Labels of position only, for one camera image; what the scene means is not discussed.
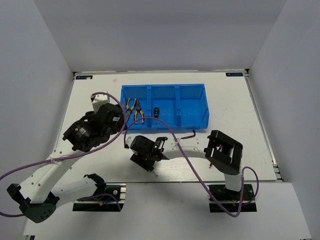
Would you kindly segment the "yellow black pliers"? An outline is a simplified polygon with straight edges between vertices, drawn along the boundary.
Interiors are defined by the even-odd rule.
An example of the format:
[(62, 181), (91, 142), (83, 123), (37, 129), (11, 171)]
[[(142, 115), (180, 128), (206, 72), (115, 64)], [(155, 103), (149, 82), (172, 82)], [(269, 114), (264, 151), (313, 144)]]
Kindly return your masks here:
[(130, 119), (130, 116), (131, 116), (131, 114), (132, 114), (132, 112), (135, 109), (136, 104), (137, 104), (137, 99), (136, 98), (133, 100), (133, 104), (132, 105), (130, 105), (130, 101), (131, 101), (130, 98), (128, 98), (127, 101), (126, 101), (126, 122), (128, 122), (128, 120)]
[(134, 113), (134, 121), (138, 119), (138, 117), (142, 118), (142, 124), (144, 124), (144, 112), (142, 111), (142, 107), (140, 101), (138, 99), (135, 100), (135, 113)]

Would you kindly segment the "long dark hex key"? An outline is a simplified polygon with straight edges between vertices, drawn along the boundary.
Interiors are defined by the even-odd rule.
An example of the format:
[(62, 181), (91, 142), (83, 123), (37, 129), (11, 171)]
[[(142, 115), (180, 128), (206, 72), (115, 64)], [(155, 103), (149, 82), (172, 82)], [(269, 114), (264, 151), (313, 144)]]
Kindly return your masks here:
[(186, 139), (194, 138), (195, 136), (196, 136), (196, 131), (193, 129), (191, 135), (183, 136), (183, 137), (181, 137), (180, 139), (181, 139), (181, 140), (186, 140)]

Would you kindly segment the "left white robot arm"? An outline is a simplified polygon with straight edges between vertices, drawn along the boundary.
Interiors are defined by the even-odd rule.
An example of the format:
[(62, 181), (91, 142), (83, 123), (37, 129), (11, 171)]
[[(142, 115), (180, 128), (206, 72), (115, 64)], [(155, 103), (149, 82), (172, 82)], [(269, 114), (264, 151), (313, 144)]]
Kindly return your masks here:
[(112, 103), (104, 103), (97, 111), (86, 112), (74, 122), (40, 168), (23, 182), (8, 186), (6, 191), (18, 203), (22, 215), (38, 224), (69, 202), (103, 198), (106, 183), (96, 173), (86, 174), (63, 186), (58, 186), (57, 182), (86, 153), (92, 153), (110, 136), (120, 133), (124, 122), (121, 106)]

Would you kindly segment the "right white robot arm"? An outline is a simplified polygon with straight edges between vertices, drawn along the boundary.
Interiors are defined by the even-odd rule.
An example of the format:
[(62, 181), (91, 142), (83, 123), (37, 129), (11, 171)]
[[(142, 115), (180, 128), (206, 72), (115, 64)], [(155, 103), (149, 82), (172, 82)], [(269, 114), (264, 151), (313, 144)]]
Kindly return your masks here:
[(205, 159), (224, 174), (226, 195), (236, 200), (244, 193), (241, 161), (243, 145), (219, 130), (212, 130), (208, 137), (192, 136), (178, 139), (166, 136), (151, 140), (143, 135), (128, 137), (125, 148), (132, 150), (130, 160), (148, 172), (155, 162), (175, 158)]

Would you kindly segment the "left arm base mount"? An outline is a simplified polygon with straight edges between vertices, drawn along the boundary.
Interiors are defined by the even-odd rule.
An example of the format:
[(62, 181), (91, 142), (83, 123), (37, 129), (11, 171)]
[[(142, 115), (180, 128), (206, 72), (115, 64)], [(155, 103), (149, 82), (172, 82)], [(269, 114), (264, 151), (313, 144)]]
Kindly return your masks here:
[(125, 183), (111, 183), (105, 189), (95, 193), (86, 200), (77, 200), (73, 203), (73, 212), (91, 213), (118, 213), (122, 210), (126, 197)]

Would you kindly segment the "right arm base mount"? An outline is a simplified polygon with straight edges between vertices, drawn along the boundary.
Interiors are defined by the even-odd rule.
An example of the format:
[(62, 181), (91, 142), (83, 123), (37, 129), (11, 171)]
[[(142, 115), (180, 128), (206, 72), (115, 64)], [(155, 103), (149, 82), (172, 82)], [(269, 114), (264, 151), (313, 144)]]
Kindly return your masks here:
[[(238, 211), (240, 202), (240, 192), (226, 189), (224, 184), (210, 184), (207, 186), (211, 194), (220, 202), (220, 204), (231, 213)], [(251, 184), (244, 185), (241, 212), (252, 213), (257, 212), (255, 193)]]

